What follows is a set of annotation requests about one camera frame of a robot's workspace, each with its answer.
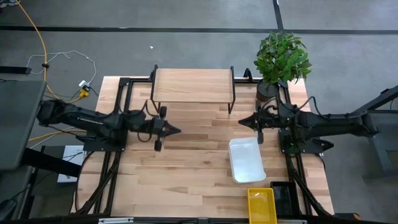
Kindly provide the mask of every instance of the yellow plastic crate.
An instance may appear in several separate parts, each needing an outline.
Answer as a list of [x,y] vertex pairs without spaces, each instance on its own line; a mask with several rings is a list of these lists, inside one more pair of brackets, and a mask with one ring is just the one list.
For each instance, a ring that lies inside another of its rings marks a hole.
[[250,224],[277,224],[272,188],[248,189]]

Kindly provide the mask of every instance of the white tray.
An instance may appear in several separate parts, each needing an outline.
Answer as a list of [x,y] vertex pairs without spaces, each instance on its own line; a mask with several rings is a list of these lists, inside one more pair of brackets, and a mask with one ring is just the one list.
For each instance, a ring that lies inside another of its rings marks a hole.
[[257,182],[267,177],[256,138],[232,139],[229,142],[229,159],[236,183]]

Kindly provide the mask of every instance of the wooden tabletop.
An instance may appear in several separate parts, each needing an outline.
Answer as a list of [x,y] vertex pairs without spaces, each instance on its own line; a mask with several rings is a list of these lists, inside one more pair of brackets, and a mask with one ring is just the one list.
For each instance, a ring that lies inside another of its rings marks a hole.
[[231,103],[232,70],[159,68],[155,102]]
[[[119,77],[104,77],[97,111],[113,110],[118,82]],[[150,83],[135,83],[130,109],[141,108],[150,97],[150,89]],[[303,81],[289,84],[289,90],[293,103],[301,105],[307,99]],[[236,85],[236,102],[230,115],[225,104],[164,103],[166,119],[182,133],[167,137],[161,152],[154,151],[155,138],[143,143],[136,133],[129,133],[119,166],[112,216],[247,218],[247,188],[270,187],[271,181],[288,180],[276,129],[264,129],[264,143],[260,145],[267,178],[251,184],[236,184],[232,179],[228,143],[233,138],[256,136],[238,124],[239,119],[253,114],[255,95],[256,85]],[[152,105],[149,110],[155,113]],[[103,156],[103,152],[95,152],[87,160],[78,186],[78,206],[98,185]],[[321,160],[304,154],[303,164],[309,189],[333,213]],[[301,191],[298,194],[303,210]]]

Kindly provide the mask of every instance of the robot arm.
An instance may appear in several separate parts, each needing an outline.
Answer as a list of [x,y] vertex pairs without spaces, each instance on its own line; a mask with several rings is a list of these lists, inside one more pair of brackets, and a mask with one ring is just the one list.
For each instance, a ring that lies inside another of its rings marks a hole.
[[159,116],[145,120],[146,114],[140,110],[103,114],[61,100],[47,100],[42,102],[37,119],[41,126],[68,124],[92,132],[96,138],[110,143],[118,143],[119,131],[123,129],[136,133],[156,134],[158,140],[155,143],[155,150],[159,151],[164,137],[181,132],[164,119],[165,115],[166,107],[161,109]]
[[300,111],[296,105],[278,102],[278,106],[261,108],[252,116],[242,119],[239,124],[245,125],[259,133],[262,143],[263,128],[285,128],[291,130],[291,139],[304,142],[313,137],[332,136],[338,134],[354,134],[356,136],[372,136],[377,133],[370,115],[361,114],[314,114]]

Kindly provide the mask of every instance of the plant pot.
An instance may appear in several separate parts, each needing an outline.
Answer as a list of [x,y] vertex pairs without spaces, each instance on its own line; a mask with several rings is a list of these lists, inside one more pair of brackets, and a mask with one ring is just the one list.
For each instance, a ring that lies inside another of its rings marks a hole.
[[259,101],[267,102],[273,97],[275,97],[278,94],[278,92],[279,92],[278,83],[271,84],[260,80],[259,83],[257,84],[256,98]]

